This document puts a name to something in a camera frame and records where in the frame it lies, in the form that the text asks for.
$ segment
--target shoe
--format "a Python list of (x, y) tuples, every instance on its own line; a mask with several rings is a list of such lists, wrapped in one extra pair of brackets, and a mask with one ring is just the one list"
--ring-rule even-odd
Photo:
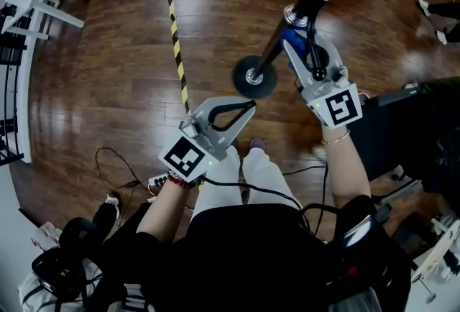
[(436, 37), (439, 41), (441, 41), (444, 45), (447, 45), (446, 34), (441, 31), (436, 31)]
[(112, 192), (110, 195), (107, 195), (107, 199), (104, 203), (109, 203), (116, 208), (116, 218), (120, 216), (120, 209), (121, 209), (121, 196), (118, 192)]
[(431, 15), (431, 13), (428, 11), (428, 7), (430, 5), (429, 3), (427, 3), (425, 0), (418, 0), (418, 5), (420, 6), (420, 8), (423, 10), (423, 13), (425, 13), (427, 17)]
[(265, 142), (260, 138), (254, 138), (249, 144), (249, 151), (253, 148), (259, 148), (263, 152), (265, 152)]

